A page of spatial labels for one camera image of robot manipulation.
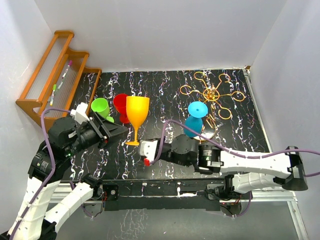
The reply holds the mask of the red wine glass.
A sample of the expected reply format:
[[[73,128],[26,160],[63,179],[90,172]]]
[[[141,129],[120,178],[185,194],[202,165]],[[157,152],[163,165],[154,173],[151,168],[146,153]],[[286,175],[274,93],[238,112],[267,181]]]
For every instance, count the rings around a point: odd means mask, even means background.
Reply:
[[[125,93],[120,93],[113,99],[113,105],[116,111],[120,114],[119,120],[123,124],[128,124],[130,122],[126,111],[127,96],[128,95]]]

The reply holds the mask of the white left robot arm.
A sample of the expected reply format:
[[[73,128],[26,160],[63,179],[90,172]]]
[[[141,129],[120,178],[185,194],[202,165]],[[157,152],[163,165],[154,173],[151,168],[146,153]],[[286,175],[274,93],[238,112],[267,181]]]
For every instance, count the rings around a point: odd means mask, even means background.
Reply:
[[[128,133],[123,125],[95,114],[82,123],[71,116],[58,118],[45,131],[44,140],[28,170],[27,188],[12,227],[2,240],[54,240],[63,223],[87,200],[103,195],[102,181],[85,175],[61,202],[48,210],[51,197],[61,183],[71,158],[92,146],[111,146]]]

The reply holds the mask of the yellow wine glass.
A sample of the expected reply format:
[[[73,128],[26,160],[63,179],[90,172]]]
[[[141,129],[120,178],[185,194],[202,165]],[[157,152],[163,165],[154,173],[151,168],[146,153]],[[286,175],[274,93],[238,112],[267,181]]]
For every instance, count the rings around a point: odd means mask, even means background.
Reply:
[[[126,142],[129,146],[138,146],[138,130],[149,113],[150,98],[145,96],[126,97],[126,115],[134,128],[134,140]]]

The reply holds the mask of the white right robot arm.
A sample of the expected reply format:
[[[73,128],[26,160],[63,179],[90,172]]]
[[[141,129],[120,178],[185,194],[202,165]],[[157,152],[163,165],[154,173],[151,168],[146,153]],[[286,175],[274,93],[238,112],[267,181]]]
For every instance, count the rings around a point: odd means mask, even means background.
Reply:
[[[288,191],[306,191],[307,177],[300,155],[301,149],[288,146],[280,152],[233,151],[214,144],[200,144],[181,134],[172,143],[163,138],[155,142],[150,160],[164,160],[181,166],[192,166],[203,175],[225,174],[224,184],[211,194],[221,199],[233,199],[255,189],[282,187]]]

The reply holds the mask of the green wine glass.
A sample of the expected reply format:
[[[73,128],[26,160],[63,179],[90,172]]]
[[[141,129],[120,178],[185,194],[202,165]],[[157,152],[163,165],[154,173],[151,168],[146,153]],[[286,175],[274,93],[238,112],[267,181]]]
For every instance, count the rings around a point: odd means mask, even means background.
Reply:
[[[108,120],[109,122],[114,123],[115,120],[113,117],[110,116],[110,107],[109,103],[105,98],[96,98],[91,103],[91,110],[98,113],[104,119]]]

